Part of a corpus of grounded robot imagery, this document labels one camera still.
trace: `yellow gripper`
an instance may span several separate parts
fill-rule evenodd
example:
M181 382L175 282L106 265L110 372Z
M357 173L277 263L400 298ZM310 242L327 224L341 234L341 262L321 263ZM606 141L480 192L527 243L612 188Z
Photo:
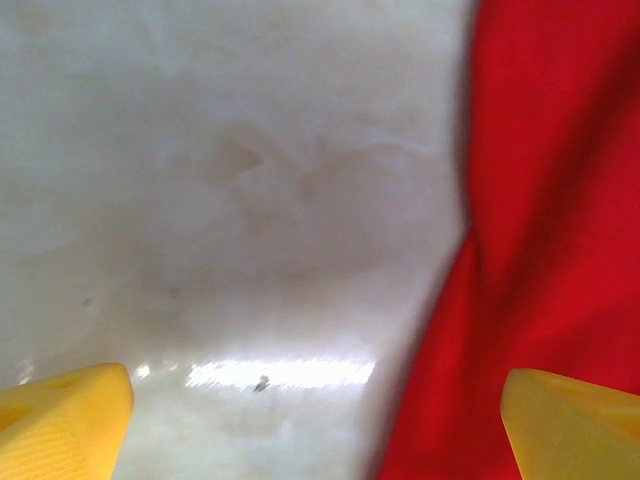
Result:
M0 480L107 480L133 409L124 366L0 392Z
M640 480L640 397L513 370L502 420L524 480Z

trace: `stain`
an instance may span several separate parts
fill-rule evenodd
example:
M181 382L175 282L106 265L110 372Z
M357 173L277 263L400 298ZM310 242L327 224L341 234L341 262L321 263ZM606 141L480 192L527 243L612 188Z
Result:
M197 181L216 185L220 179L236 178L264 163L262 153L256 149L262 140L259 130L244 132L243 128L228 128L215 138L210 155L197 160L191 170Z
M267 377L266 375L261 375L260 381L258 382L256 387L253 389L253 391L256 393L260 393L266 390L268 387L269 387L269 377Z

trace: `white surface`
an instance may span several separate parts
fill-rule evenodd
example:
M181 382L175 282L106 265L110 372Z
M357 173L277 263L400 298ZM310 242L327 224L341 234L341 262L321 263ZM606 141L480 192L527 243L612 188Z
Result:
M361 479L456 247L464 0L0 0L0 387L125 479Z

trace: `red fabric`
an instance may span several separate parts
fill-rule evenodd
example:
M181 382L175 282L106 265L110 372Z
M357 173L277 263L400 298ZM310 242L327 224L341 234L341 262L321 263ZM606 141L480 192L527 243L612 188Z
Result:
M499 413L532 367L640 394L640 1L486 0L471 228L381 480L516 480Z

